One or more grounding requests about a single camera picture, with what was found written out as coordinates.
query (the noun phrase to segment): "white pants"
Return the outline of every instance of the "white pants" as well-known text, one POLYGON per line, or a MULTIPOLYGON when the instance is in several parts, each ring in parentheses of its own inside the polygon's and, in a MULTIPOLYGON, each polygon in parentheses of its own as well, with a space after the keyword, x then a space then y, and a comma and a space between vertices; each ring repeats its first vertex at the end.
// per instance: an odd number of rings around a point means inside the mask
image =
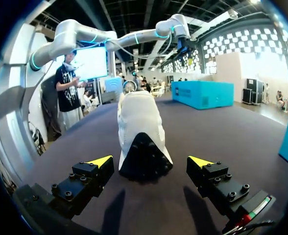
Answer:
POLYGON ((64 134, 74 124, 83 118, 81 107, 71 110, 69 112, 59 112, 58 120, 60 125, 61 134, 64 134))

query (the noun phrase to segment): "robotic arm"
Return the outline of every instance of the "robotic arm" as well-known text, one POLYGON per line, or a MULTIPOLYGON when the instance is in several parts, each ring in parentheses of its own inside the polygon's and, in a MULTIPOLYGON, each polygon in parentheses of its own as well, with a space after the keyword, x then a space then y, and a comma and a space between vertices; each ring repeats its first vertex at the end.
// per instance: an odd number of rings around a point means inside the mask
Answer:
POLYGON ((77 41, 105 43, 107 51, 113 52, 121 47, 166 40, 172 33, 178 41, 190 39, 188 24, 183 15, 175 14, 166 21, 158 22, 155 29, 132 32, 121 38, 117 38, 113 31, 101 31, 82 25, 75 20, 66 20, 57 26, 54 41, 34 51, 29 63, 32 70, 38 71, 49 61, 75 50, 77 41))

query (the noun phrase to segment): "white sneaker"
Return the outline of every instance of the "white sneaker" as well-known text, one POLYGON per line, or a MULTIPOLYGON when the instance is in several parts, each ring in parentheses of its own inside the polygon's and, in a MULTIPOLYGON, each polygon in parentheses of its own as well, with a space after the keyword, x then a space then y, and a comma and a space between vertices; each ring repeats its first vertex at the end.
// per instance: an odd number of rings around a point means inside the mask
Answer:
POLYGON ((154 98, 147 91, 120 97, 118 126, 121 175, 135 180, 153 180, 172 169, 162 119, 154 98))

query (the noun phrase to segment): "screen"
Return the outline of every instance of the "screen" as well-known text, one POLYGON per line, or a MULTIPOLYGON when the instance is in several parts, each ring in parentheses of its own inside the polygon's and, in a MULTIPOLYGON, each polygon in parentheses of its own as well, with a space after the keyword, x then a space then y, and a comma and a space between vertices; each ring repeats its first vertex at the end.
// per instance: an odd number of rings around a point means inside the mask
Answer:
MULTIPOLYGON (((62 64, 64 59, 65 56, 59 56, 57 63, 62 64)), ((77 67, 74 72, 76 76, 80 76, 80 81, 108 75, 105 47, 79 49, 71 64, 77 67)))

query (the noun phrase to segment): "dark table surface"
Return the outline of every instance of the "dark table surface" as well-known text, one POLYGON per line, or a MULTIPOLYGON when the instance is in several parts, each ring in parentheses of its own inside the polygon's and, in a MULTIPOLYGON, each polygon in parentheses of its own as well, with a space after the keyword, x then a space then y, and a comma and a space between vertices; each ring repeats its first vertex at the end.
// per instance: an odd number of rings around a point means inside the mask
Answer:
POLYGON ((241 107, 199 111, 157 99, 173 169, 155 184, 140 185, 118 174, 117 104, 99 106, 42 155, 25 183, 50 191, 79 161, 114 156, 115 173, 99 198, 73 221, 103 234, 218 234, 228 219, 202 199, 186 174, 189 155, 221 161, 250 193, 263 189, 277 201, 267 218, 278 219, 288 202, 288 163, 278 155, 286 127, 241 107))

